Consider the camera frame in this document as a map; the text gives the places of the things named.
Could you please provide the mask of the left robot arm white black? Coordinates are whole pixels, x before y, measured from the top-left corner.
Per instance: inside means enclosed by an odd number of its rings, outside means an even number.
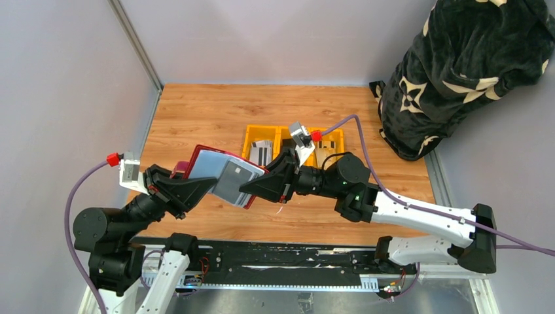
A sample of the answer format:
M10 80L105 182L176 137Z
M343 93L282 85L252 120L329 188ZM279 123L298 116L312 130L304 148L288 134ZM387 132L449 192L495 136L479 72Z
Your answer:
M173 233L165 241L155 280L140 306L137 290L146 247L133 238L169 213L183 219L217 183L215 177L187 179L158 165L148 167L139 183L146 189L122 209L89 207L73 221L71 253L89 253L88 271L78 265L101 313L165 313L185 270L195 269L201 254L197 237Z

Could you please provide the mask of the black patterned blanket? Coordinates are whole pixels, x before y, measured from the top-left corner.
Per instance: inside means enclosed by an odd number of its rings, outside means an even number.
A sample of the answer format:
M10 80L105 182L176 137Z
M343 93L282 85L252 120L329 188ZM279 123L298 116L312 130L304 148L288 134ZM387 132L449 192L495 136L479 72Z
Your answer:
M545 1L437 1L388 81L374 81L382 139L429 154L474 111L537 84L554 53Z

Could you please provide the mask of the right yellow bin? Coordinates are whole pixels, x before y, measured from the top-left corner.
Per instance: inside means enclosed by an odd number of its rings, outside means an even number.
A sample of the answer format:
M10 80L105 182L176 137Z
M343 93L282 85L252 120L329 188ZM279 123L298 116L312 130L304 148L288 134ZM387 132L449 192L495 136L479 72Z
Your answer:
M327 135L323 135L320 141L316 141L315 150L307 159L305 165L313 167L321 167L324 159L331 154L345 152L344 131L336 129Z

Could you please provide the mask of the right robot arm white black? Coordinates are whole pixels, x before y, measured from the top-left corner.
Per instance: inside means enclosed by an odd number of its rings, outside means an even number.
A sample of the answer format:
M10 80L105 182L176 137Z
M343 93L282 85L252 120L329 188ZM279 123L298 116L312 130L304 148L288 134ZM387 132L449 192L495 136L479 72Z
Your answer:
M497 270L493 210L481 203L472 209L414 200L370 183L371 171L350 152L335 154L329 166L301 166L292 149L281 152L264 175L240 186L240 192L274 203L293 194L336 201L334 210L351 222L379 222L424 232L421 237L380 237L374 264L382 273L414 263L455 263L476 273Z

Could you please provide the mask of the red card holder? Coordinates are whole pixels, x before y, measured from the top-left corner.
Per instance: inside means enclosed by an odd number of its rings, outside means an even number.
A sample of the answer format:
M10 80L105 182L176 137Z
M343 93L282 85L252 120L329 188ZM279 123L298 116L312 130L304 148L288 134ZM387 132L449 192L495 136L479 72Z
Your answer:
M184 179L215 177L217 182L208 191L235 207L250 208L255 196L240 192L240 186L261 177L268 171L238 155L196 145L190 160L177 162L171 171L172 179L180 175Z

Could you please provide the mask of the middle yellow bin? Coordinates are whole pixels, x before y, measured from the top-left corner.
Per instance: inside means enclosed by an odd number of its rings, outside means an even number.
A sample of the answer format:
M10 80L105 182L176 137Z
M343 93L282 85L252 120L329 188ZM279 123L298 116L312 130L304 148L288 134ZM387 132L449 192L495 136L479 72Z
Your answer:
M273 159L275 159L283 150L286 148L295 149L296 143L291 137L289 129L287 126L280 126L276 131L276 138L274 141L274 148L273 148ZM312 150L311 154L304 162L305 166L317 166L317 160L315 156L315 150Z

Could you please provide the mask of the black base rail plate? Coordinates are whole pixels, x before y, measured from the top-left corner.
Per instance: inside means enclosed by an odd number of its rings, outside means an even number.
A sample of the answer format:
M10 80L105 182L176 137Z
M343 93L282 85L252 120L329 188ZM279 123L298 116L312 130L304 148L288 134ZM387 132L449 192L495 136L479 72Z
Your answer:
M378 292L407 287L415 265L375 259L374 247L201 240L177 290Z

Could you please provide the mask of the gold cards stack in bin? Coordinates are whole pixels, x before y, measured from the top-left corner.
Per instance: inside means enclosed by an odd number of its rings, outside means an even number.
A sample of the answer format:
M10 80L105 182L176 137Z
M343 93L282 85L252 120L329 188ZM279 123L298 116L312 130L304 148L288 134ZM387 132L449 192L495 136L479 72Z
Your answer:
M336 143L334 141L319 141L315 145L315 158L318 167L322 167L327 157L336 154Z

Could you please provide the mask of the aluminium frame post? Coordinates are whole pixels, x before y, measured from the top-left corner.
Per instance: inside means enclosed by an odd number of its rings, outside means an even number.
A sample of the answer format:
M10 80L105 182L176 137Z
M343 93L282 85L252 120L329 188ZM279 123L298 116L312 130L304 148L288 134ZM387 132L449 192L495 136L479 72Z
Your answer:
M141 39L139 38L139 35L137 34L137 31L135 30L135 27L133 26L132 21L130 20L130 17L126 12L126 9L122 4L122 1L108 0L107 2L110 5L112 11L114 12L116 19L120 23L120 26L123 32L125 32L132 48L137 54L137 57L139 58L144 70L146 71L147 76L152 82L152 85L155 87L158 94L160 95L164 88L164 84L162 83L162 80L160 79L158 73L156 72L156 69L154 68L153 63L150 57L148 56L147 51L145 50L141 42Z

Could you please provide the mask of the white striped cards stack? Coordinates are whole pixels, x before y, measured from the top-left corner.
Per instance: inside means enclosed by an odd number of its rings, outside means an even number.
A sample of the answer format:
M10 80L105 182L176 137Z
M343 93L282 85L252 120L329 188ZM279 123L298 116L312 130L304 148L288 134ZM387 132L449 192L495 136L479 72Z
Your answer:
M273 159L273 142L270 140L253 141L249 152L249 161L265 167Z

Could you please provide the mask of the grey credit card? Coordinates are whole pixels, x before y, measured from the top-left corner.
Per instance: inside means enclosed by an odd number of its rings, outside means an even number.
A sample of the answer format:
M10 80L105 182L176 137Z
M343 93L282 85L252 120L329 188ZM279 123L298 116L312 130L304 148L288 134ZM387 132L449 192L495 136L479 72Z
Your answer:
M246 207L251 199L251 195L240 192L240 186L260 177L264 173L265 170L263 168L248 162L229 160L225 163L212 193L233 206Z

